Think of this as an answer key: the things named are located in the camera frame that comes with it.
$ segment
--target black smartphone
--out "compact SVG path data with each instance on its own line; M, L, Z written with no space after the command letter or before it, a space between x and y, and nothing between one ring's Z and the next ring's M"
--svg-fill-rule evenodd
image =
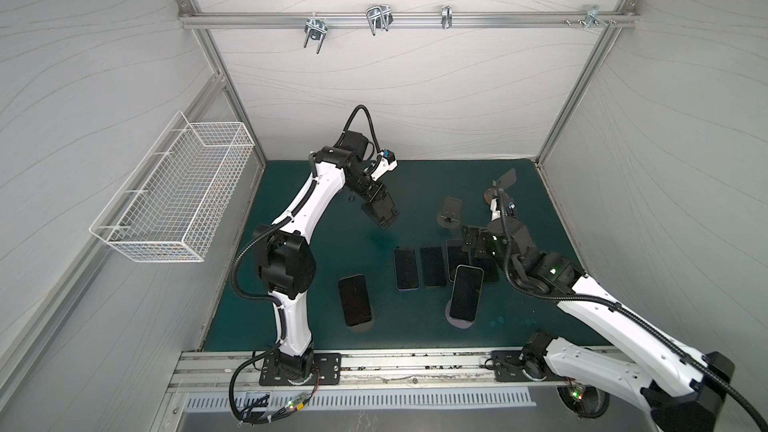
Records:
M413 247L395 247L395 279L398 290L411 291L418 288L416 250Z
M472 257L472 265L480 267L485 272L483 282L498 282L498 268L493 257Z
M462 250L464 241L460 238L450 238L446 240L446 251L448 253L448 278L453 282L456 276L456 267L459 265L469 265L469 254Z
M422 257L422 277L425 287L446 286L446 260L442 256L442 246L427 245L421 247L418 254Z
M448 315L460 321L474 322L480 304L483 271L480 267L459 265L453 282L451 309Z
M344 311L344 322L349 327L373 320L365 276L360 274L341 279L339 295L341 309Z

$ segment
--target aluminum rail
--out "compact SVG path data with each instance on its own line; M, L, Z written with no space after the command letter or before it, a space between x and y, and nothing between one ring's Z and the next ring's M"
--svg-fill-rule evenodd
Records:
M368 29L364 13L261 13L261 14L190 14L180 16L185 29L304 29L308 19L321 20L329 29ZM639 15L598 12L590 28L634 27ZM588 12L475 12L452 13L451 28L518 29L539 27L581 28L590 19ZM441 29L440 12L392 13L393 29Z

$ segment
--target white wire basket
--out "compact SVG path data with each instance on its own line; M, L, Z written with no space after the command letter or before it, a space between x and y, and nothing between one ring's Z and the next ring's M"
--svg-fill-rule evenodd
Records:
M178 112L91 233L134 262L202 262L253 148L242 122Z

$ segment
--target round phone stand base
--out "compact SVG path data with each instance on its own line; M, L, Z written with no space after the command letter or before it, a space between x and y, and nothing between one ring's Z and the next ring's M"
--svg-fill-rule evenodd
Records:
M453 318L451 313L451 301L446 304L446 320L448 323L456 328L470 328L475 322L463 321L459 318Z

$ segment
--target smartphone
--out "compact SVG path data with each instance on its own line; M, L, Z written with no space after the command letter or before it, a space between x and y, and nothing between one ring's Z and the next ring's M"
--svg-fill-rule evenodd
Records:
M498 268L493 257L472 257L472 265L480 267L485 272L483 282L498 282Z
M418 288L416 250L413 247L395 247L395 279L400 291Z
M364 275L354 275L339 281L341 309L347 326L364 324L373 320L371 303L368 300L368 287Z
M440 245L421 247L418 254L422 257L422 277L425 287L446 286L446 260Z
M448 253L448 278L453 282L456 276L456 267L459 265L469 265L469 253L462 250L464 241L460 238L450 238L446 240L446 251Z
M480 267L456 267L456 280L453 282L451 309L448 315L460 321L475 321L480 304L482 278L483 271Z

